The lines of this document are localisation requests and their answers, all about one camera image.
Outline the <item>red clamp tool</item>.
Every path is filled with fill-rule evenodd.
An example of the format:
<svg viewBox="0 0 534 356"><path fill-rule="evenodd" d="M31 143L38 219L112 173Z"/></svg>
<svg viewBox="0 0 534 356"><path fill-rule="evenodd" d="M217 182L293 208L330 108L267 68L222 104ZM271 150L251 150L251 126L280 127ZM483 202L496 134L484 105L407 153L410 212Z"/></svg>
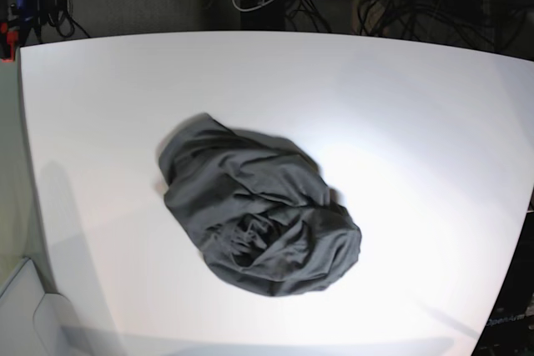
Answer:
<svg viewBox="0 0 534 356"><path fill-rule="evenodd" d="M19 23L17 19L1 21L1 61L12 63L18 47Z"/></svg>

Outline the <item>dark grey t-shirt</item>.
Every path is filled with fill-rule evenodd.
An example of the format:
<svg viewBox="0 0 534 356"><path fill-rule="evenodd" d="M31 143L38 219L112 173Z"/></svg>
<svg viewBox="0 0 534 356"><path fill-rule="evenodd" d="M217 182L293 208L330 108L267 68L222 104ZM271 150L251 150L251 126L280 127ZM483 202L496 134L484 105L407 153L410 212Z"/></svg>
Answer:
<svg viewBox="0 0 534 356"><path fill-rule="evenodd" d="M321 291L358 262L359 227L289 140L200 114L168 136L158 165L165 207L228 284L266 297Z"/></svg>

